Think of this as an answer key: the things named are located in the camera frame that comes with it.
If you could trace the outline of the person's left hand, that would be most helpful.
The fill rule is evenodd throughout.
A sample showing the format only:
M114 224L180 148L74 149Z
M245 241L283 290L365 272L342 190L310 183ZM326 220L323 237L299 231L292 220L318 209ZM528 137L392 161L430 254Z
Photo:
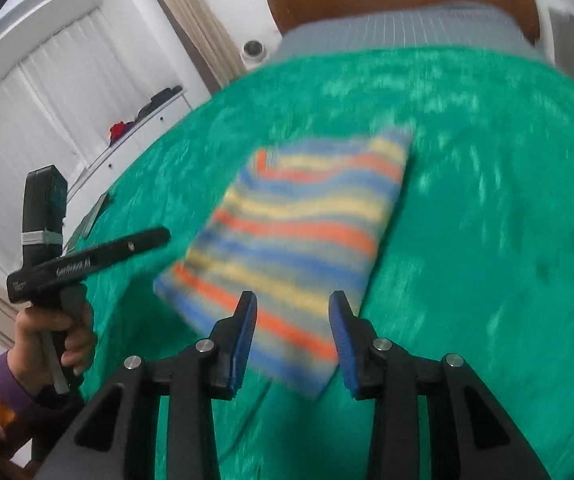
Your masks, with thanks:
M93 332L93 309L89 304L83 304L78 321L64 312L26 307L16 316L14 329L15 341L7 352L7 365L29 396L37 396L53 383L48 362L43 356L43 333L66 334L60 364L72 370L74 375L82 375L93 363L97 337Z

